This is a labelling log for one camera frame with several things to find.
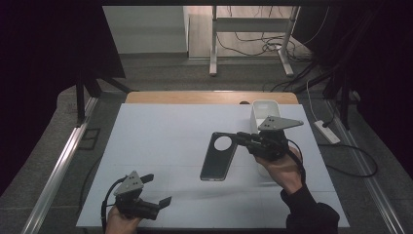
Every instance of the white wall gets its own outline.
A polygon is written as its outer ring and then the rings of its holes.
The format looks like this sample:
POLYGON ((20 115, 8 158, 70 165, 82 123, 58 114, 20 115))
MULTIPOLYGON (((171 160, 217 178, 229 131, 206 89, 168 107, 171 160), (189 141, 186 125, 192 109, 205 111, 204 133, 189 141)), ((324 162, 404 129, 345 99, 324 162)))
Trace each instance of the white wall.
POLYGON ((187 52, 182 6, 103 7, 119 54, 187 52))

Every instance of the smartphone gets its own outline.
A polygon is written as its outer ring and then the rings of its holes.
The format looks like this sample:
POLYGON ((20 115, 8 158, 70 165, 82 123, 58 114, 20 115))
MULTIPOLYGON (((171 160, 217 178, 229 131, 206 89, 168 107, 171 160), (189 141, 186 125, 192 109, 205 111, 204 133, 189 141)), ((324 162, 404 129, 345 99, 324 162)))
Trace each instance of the smartphone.
POLYGON ((201 170, 201 180, 223 181, 225 179, 238 146, 234 140, 235 136, 225 133, 212 134, 201 170), (217 144, 222 141, 226 142, 225 145, 217 144))

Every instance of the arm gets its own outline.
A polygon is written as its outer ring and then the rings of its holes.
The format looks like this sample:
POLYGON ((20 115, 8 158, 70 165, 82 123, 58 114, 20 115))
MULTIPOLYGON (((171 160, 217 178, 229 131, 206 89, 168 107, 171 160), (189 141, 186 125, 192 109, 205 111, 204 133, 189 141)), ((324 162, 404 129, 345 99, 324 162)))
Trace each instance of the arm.
MULTIPOLYGON (((301 159, 295 148, 290 150, 301 159)), ((270 174, 271 178, 279 184, 283 191, 282 200, 288 205, 290 215, 286 220, 286 229, 290 233, 338 233, 338 220, 340 216, 328 205, 316 203, 307 184, 303 184, 298 167, 288 155, 277 161, 269 162, 255 157, 270 174)))
POLYGON ((140 217, 127 218, 119 213, 116 206, 110 209, 105 234, 133 234, 137 225, 142 221, 140 217))

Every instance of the power strip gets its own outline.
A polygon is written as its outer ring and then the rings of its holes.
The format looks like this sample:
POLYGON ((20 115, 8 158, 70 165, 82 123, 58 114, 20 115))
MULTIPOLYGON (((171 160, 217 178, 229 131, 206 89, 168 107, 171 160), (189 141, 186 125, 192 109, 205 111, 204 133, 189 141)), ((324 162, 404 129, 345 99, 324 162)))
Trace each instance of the power strip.
POLYGON ((317 129, 319 129, 319 131, 324 135, 325 138, 328 139, 328 141, 330 141, 330 143, 335 144, 340 142, 340 139, 330 130, 330 128, 325 128, 322 126, 323 123, 324 122, 322 122, 322 120, 318 120, 314 123, 314 125, 316 125, 317 129))

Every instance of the white tabletop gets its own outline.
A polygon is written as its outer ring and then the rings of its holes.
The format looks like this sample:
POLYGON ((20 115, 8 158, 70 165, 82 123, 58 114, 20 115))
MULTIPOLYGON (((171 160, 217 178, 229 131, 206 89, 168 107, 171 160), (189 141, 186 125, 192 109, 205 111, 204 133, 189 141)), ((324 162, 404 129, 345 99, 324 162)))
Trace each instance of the white tabletop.
MULTIPOLYGON (((280 104, 279 108, 282 117, 304 122, 285 134, 303 152, 310 191, 316 201, 337 211, 340 227, 349 226, 303 107, 280 104)), ((289 209, 280 197, 282 189, 258 173, 244 147, 238 147, 224 181, 200 180, 211 134, 250 133, 250 115, 251 105, 123 104, 77 226, 99 227, 100 205, 109 187, 137 171, 140 176, 155 176, 143 188, 144 201, 158 203, 172 197, 157 220, 144 219, 140 227, 285 227, 289 209)))

